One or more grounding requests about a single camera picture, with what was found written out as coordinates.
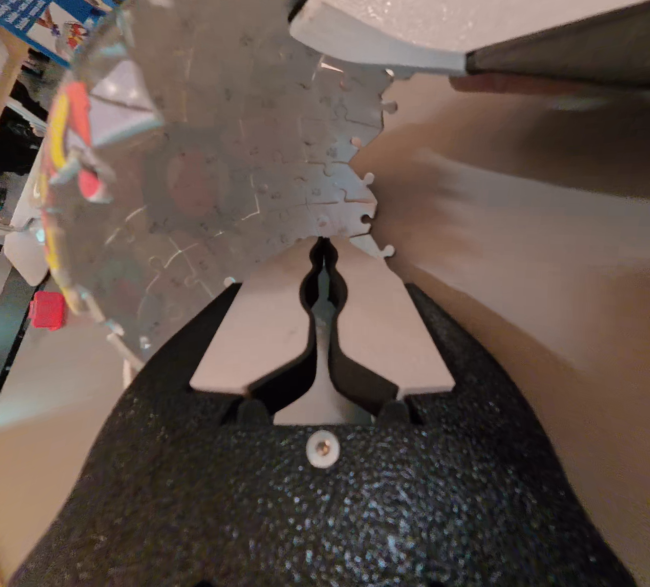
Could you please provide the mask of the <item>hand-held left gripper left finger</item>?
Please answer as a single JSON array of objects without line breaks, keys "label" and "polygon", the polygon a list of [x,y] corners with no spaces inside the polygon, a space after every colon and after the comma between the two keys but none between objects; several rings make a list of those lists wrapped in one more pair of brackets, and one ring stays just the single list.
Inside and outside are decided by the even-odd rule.
[{"label": "hand-held left gripper left finger", "polygon": [[243,282],[191,378],[193,390],[256,399],[268,412],[307,393],[317,370],[320,244],[298,240]]}]

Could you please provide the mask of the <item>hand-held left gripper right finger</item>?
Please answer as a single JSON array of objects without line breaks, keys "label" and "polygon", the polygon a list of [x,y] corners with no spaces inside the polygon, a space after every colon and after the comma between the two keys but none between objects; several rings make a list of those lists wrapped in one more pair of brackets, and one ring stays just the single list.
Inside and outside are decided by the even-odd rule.
[{"label": "hand-held left gripper right finger", "polygon": [[454,388],[405,283],[382,258],[330,238],[328,274],[335,305],[329,376],[341,395],[378,415],[390,402]]}]

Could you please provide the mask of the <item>partly built puzzle ball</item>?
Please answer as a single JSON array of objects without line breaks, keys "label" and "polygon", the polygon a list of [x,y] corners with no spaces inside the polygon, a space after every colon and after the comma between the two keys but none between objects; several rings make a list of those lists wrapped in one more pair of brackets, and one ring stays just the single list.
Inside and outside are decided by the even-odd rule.
[{"label": "partly built puzzle ball", "polygon": [[38,177],[72,312],[139,370],[230,284],[310,237],[363,237],[389,73],[289,34],[298,0],[131,0],[74,55]]}]

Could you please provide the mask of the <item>small red plastic block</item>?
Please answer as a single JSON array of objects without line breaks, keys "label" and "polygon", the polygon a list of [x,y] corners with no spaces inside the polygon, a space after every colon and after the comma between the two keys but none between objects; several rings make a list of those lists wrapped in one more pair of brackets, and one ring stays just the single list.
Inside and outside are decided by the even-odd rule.
[{"label": "small red plastic block", "polygon": [[28,318],[36,329],[57,331],[65,326],[67,304],[63,294],[56,291],[35,291],[28,307]]}]

